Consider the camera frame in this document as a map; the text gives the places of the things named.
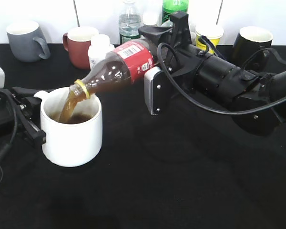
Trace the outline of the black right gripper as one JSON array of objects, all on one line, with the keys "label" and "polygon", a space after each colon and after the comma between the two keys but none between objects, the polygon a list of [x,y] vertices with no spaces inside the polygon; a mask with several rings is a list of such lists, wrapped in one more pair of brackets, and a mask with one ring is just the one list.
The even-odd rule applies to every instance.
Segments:
[{"label": "black right gripper", "polygon": [[[172,67],[172,78],[182,90],[197,90],[212,94],[212,55],[191,43],[189,15],[178,11],[170,16],[173,27],[144,25],[138,29],[151,42],[168,42],[174,53],[168,52],[165,63]],[[164,71],[153,67],[144,75],[144,99],[151,115],[159,115],[168,107],[173,86]]]}]

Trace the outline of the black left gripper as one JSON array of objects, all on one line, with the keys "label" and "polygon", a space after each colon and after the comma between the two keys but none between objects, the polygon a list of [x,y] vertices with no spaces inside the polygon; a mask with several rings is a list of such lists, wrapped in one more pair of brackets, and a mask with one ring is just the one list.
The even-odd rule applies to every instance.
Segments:
[{"label": "black left gripper", "polygon": [[[12,101],[19,105],[19,122],[16,133],[17,138],[25,140],[31,146],[42,146],[46,143],[46,133],[39,129],[31,120],[25,105],[40,105],[41,99],[34,97],[39,91],[51,92],[53,89],[28,89],[12,87],[0,89],[12,94]],[[0,92],[0,137],[12,134],[14,128],[14,115],[7,96]]]}]

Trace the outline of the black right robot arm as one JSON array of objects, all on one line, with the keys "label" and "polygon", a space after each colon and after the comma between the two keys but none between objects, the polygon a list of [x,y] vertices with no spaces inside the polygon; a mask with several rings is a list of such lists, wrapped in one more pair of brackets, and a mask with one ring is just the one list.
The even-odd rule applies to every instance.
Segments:
[{"label": "black right robot arm", "polygon": [[171,27],[142,26],[142,35],[157,59],[144,76],[146,106],[162,113],[178,91],[193,105],[211,113],[229,115],[243,130],[269,135],[286,123],[286,71],[275,74],[246,70],[225,60],[209,39],[202,50],[191,43],[188,14],[171,16]]}]

